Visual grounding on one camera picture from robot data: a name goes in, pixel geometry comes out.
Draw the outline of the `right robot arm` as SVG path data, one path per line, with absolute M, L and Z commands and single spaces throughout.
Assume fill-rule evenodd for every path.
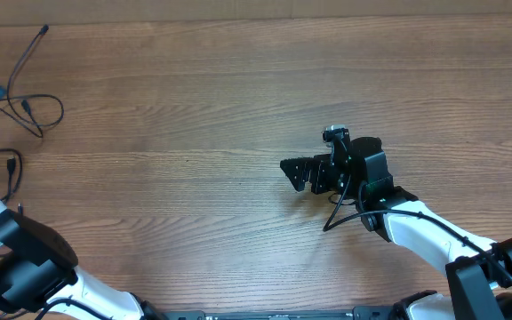
M 325 222 L 329 231 L 351 220 L 383 240 L 417 254 L 444 275 L 449 292 L 424 291 L 390 307 L 356 310 L 355 319 L 512 319 L 512 238 L 495 242 L 433 213 L 395 185 L 380 139 L 351 139 L 346 129 L 324 131 L 327 154 L 290 158 L 280 168 L 296 191 L 339 194 L 356 213 Z

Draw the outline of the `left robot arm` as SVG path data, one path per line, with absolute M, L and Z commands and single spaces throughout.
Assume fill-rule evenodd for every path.
M 78 266 L 68 242 L 54 229 L 12 210 L 7 201 L 22 179 L 23 157 L 12 149 L 8 183 L 0 196 L 0 311 L 43 318 L 53 311 L 75 319 L 163 319 L 164 313 L 130 292 L 102 283 Z

